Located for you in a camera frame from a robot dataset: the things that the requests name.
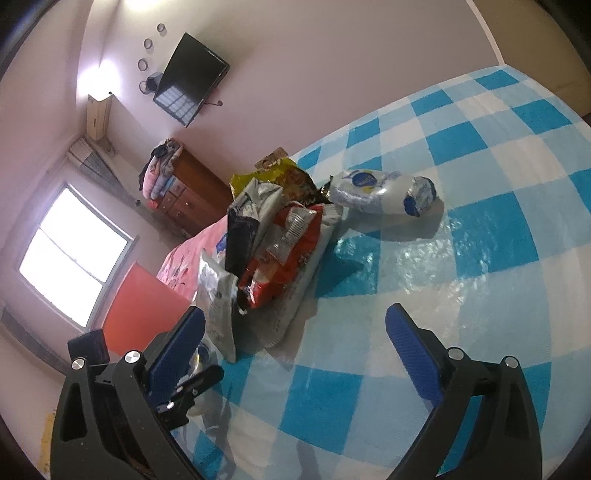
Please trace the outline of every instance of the television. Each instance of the television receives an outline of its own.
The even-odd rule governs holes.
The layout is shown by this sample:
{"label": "television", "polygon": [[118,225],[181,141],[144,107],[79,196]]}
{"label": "television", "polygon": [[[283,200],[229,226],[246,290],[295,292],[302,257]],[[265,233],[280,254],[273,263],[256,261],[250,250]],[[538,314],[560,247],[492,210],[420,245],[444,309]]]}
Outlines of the television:
{"label": "television", "polygon": [[186,127],[229,68],[227,62],[185,33],[160,79],[154,102]]}

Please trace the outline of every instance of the pink blanket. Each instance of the pink blanket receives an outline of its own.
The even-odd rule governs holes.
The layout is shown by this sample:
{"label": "pink blanket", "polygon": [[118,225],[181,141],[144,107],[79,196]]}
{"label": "pink blanket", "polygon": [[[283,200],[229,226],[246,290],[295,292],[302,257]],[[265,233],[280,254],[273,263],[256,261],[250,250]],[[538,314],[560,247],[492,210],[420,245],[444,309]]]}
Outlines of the pink blanket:
{"label": "pink blanket", "polygon": [[197,291],[197,273],[201,250],[209,255],[216,251],[216,244],[228,230],[228,217],[225,216],[193,238],[174,248],[164,260],[158,279],[186,299],[192,300]]}

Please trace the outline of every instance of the window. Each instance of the window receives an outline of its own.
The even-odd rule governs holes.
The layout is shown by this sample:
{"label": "window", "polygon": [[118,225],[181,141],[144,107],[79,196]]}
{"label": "window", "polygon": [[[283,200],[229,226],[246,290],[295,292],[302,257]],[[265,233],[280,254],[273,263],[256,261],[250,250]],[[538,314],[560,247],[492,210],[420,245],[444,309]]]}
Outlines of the window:
{"label": "window", "polygon": [[47,301],[86,327],[132,241],[66,187],[37,229],[19,271]]}

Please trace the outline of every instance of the curtain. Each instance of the curtain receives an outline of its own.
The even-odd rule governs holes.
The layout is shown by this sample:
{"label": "curtain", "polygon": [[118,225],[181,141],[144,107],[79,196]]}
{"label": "curtain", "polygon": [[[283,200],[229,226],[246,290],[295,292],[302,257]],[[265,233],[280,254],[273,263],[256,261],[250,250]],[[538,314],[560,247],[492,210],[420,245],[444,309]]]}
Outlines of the curtain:
{"label": "curtain", "polygon": [[176,247],[185,239],[178,227],[158,212],[145,207],[130,194],[121,184],[109,164],[84,139],[78,139],[66,152],[66,157],[78,167],[79,171],[104,191],[112,195],[124,205],[136,211],[146,222],[154,227],[160,238],[172,247]]}

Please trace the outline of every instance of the bottle label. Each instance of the bottle label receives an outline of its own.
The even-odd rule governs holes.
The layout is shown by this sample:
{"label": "bottle label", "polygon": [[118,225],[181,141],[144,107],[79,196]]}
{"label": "bottle label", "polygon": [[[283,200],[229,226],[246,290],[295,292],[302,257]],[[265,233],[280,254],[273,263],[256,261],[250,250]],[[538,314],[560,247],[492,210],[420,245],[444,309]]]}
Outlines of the bottle label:
{"label": "bottle label", "polygon": [[378,179],[367,171],[361,171],[353,175],[351,182],[356,187],[373,187],[377,184]]}

